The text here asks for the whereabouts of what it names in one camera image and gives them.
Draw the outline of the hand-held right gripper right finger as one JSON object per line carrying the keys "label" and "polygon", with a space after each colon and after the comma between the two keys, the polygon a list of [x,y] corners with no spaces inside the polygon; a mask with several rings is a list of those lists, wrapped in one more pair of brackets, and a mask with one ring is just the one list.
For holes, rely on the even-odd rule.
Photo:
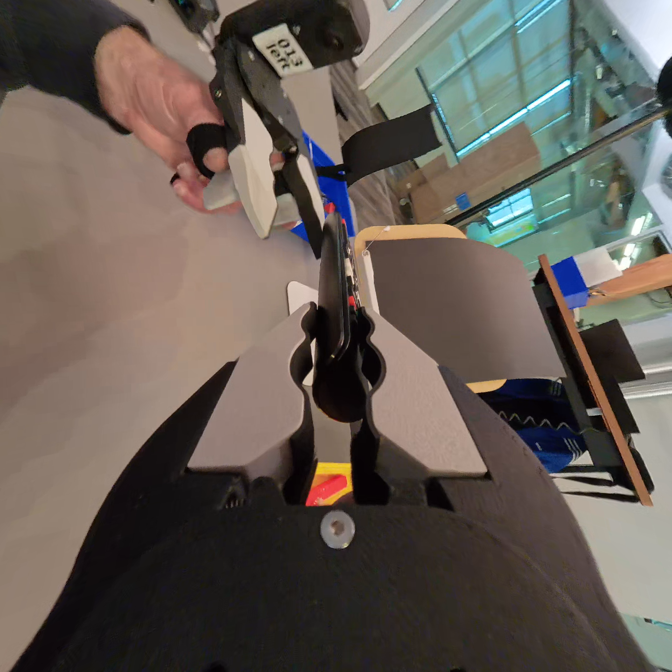
{"label": "hand-held right gripper right finger", "polygon": [[356,489],[424,489],[488,468],[439,365],[378,313],[362,309],[362,373],[369,384],[351,442]]}

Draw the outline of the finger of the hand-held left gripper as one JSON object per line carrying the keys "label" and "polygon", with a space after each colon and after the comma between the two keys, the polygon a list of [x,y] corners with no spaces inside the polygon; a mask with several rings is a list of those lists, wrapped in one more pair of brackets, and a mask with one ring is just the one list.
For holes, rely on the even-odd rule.
{"label": "finger of the hand-held left gripper", "polygon": [[313,163],[298,150],[285,154],[282,168],[273,172],[277,211],[273,226],[291,222],[304,224],[307,241],[315,258],[321,258],[324,206]]}
{"label": "finger of the hand-held left gripper", "polygon": [[261,117],[246,99],[242,104],[242,136],[229,151],[229,166],[239,200],[257,236],[270,235],[278,211],[270,164],[273,141]]}

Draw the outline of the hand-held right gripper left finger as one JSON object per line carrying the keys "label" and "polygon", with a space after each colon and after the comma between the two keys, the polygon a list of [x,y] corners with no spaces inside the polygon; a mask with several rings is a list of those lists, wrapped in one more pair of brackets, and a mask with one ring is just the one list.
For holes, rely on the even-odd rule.
{"label": "hand-held right gripper left finger", "polygon": [[304,380],[316,305],[303,304],[234,363],[188,468],[289,481],[314,454]]}

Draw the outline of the yellow plastic bin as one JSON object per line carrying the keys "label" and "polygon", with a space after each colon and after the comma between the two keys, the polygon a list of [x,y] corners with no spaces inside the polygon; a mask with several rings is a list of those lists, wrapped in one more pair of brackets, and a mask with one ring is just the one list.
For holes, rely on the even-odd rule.
{"label": "yellow plastic bin", "polygon": [[350,485],[351,485],[351,492],[352,492],[351,465],[349,463],[319,462],[316,466],[315,475],[313,476],[313,481],[314,481],[316,475],[328,475],[328,474],[348,475],[349,482],[350,482]]}

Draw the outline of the person's left forearm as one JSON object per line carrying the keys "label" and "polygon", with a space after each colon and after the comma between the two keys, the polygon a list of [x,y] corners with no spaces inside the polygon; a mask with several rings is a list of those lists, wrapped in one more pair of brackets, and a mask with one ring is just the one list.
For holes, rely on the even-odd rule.
{"label": "person's left forearm", "polygon": [[129,135],[104,110],[94,64],[101,40],[119,28],[149,39],[146,28],[111,1],[2,1],[1,90],[30,86],[68,99]]}

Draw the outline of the person's left hand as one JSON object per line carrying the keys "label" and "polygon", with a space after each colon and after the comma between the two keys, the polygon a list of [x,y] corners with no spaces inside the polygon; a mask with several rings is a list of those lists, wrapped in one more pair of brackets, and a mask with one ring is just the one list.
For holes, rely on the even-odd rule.
{"label": "person's left hand", "polygon": [[187,136],[200,124],[224,124],[205,82],[163,54],[136,29],[116,28],[94,57],[101,105],[178,178],[177,197],[206,214],[205,177],[194,164]]}

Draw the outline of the blue storage bin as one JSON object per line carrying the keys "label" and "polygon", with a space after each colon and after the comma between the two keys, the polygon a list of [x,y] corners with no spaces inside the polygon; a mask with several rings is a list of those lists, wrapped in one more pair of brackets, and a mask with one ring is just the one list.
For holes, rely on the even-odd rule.
{"label": "blue storage bin", "polygon": [[[336,163],[327,154],[320,145],[314,141],[309,134],[303,132],[304,141],[307,144],[309,154],[315,168],[334,167]],[[354,217],[355,210],[349,197],[348,187],[345,181],[336,180],[329,176],[318,176],[319,187],[327,199],[328,203],[333,203],[335,209],[345,221],[348,238],[356,236],[356,218]]]}

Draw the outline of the cardboard boxes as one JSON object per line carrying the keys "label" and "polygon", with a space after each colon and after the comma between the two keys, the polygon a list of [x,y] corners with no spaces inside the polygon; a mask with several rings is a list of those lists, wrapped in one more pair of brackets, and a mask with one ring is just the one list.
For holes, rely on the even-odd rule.
{"label": "cardboard boxes", "polygon": [[541,168],[540,151],[524,122],[467,154],[450,167],[444,155],[394,187],[417,224],[444,223],[496,196]]}

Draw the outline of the blue box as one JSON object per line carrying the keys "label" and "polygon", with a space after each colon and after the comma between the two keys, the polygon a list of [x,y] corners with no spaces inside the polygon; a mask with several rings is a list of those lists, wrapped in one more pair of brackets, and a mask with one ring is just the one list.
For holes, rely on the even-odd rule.
{"label": "blue box", "polygon": [[570,256],[551,265],[551,270],[567,307],[571,310],[586,307],[589,301],[589,288],[575,257]]}

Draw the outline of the black square panel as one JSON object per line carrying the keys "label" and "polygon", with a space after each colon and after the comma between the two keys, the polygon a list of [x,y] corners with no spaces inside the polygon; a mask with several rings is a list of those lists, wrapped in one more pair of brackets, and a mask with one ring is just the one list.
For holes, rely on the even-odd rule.
{"label": "black square panel", "polygon": [[601,382],[625,384],[645,380],[642,366],[617,319],[584,329],[579,335]]}

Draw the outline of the white box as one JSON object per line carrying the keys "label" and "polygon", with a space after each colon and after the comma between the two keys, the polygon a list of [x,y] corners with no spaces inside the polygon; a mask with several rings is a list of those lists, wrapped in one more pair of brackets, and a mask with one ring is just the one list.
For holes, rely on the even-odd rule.
{"label": "white box", "polygon": [[593,248],[573,256],[586,287],[594,288],[622,276],[619,262],[612,259],[606,247]]}

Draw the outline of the wooden beam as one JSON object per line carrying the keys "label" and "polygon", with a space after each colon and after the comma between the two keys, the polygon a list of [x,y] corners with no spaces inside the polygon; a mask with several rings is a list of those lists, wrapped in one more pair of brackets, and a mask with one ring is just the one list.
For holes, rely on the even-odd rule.
{"label": "wooden beam", "polygon": [[598,307],[670,287],[671,254],[666,253],[629,267],[622,271],[620,276],[591,289],[587,307]]}

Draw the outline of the wooden table black frame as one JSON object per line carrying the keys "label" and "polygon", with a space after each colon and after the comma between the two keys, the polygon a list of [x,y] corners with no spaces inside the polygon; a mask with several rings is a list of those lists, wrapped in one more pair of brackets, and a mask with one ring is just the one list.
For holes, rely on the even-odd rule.
{"label": "wooden table black frame", "polygon": [[560,293],[548,258],[542,255],[539,261],[540,269],[533,279],[533,291],[565,369],[562,382],[575,415],[583,426],[592,418],[605,421],[611,434],[611,437],[589,442],[590,460],[592,462],[595,458],[607,466],[623,464],[634,483],[637,504],[651,508],[655,486],[642,456],[634,447],[632,436],[640,430],[621,384],[611,380],[600,381],[573,313]]}

